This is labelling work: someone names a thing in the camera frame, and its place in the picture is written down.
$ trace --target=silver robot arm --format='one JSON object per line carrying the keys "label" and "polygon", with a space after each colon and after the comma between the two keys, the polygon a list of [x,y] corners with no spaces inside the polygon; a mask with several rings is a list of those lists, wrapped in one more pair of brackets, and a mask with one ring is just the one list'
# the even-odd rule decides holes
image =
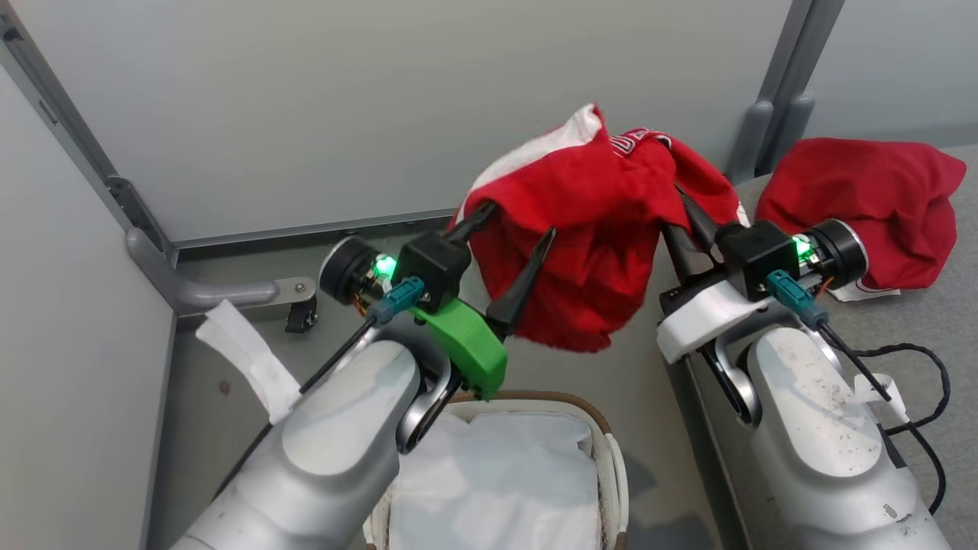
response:
{"label": "silver robot arm", "polygon": [[448,357],[401,315],[370,331],[255,449],[174,550],[346,550],[451,396]]}
{"label": "silver robot arm", "polygon": [[[799,243],[799,275],[806,286],[829,276],[841,285],[866,271],[859,238],[831,221],[817,226],[825,231],[815,233],[816,239]],[[706,229],[698,237],[714,234]],[[706,360],[801,546],[950,549],[910,469],[854,396],[820,333],[774,298],[749,299],[745,290],[758,285],[745,285],[742,271],[703,262],[706,256],[698,251],[711,250],[712,239],[693,245],[673,230],[666,243],[681,287],[661,297],[667,317],[658,329],[659,346],[670,362],[694,351]],[[810,255],[802,258],[802,251]],[[745,353],[733,354],[744,344]]]}

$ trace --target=gray wall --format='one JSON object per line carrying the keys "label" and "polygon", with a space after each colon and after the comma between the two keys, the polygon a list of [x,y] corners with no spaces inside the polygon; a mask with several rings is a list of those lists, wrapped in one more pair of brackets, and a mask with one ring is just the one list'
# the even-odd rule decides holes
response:
{"label": "gray wall", "polygon": [[3,69],[0,173],[0,547],[139,548],[173,314]]}
{"label": "gray wall", "polygon": [[978,3],[847,0],[807,93],[806,137],[978,141]]}
{"label": "gray wall", "polygon": [[597,101],[727,159],[788,2],[13,0],[171,241],[456,206]]}

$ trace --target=gray bracket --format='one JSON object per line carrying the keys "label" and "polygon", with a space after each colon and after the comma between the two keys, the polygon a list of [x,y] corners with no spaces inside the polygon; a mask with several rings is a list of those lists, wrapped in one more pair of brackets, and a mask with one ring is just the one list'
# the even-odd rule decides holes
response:
{"label": "gray bracket", "polygon": [[761,84],[747,110],[726,175],[734,185],[774,171],[805,134],[815,107],[805,88],[845,0],[793,0]]}
{"label": "gray bracket", "polygon": [[109,194],[122,208],[122,213],[132,223],[132,226],[136,229],[142,229],[153,246],[158,251],[163,252],[163,255],[167,258],[173,257],[173,246],[163,236],[162,230],[159,229],[153,215],[150,214],[149,209],[146,208],[143,200],[136,193],[132,183],[118,174],[107,177],[105,183],[106,188],[109,189]]}
{"label": "gray bracket", "polygon": [[291,277],[260,283],[206,285],[180,276],[142,229],[126,231],[126,249],[166,303],[180,317],[200,315],[226,299],[235,307],[257,307],[307,301],[316,295],[316,282]]}
{"label": "gray bracket", "polygon": [[773,172],[781,158],[805,135],[805,127],[814,109],[815,98],[808,95],[798,96],[788,103],[777,138],[771,142],[761,160],[761,173]]}
{"label": "gray bracket", "polygon": [[731,183],[737,185],[749,179],[754,179],[757,160],[761,157],[761,147],[764,136],[768,133],[771,116],[775,106],[770,101],[759,101],[747,109],[740,133],[733,143],[730,161],[724,175]]}

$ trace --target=teal connector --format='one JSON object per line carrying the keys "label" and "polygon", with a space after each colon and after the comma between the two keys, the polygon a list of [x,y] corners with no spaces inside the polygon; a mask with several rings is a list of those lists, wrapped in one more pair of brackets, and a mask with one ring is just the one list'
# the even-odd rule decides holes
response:
{"label": "teal connector", "polygon": [[390,292],[383,295],[367,309],[367,317],[377,319],[378,325],[386,325],[401,311],[411,309],[424,296],[424,282],[418,277],[408,277]]}
{"label": "teal connector", "polygon": [[783,269],[772,271],[764,281],[771,296],[798,315],[806,327],[815,331],[819,329],[820,323],[828,322],[828,312]]}

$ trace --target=laundry basket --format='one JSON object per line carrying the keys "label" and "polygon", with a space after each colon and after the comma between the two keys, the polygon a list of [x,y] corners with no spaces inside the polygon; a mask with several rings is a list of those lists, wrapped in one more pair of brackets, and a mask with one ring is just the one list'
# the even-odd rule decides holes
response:
{"label": "laundry basket", "polygon": [[[594,440],[592,458],[598,468],[601,550],[623,550],[628,528],[628,478],[618,442],[598,409],[576,395],[555,391],[499,391],[496,397],[492,401],[477,401],[470,393],[460,393],[442,414],[470,421],[484,413],[552,412],[574,416],[587,423]],[[367,550],[389,550],[390,491],[388,487],[364,523]]]}

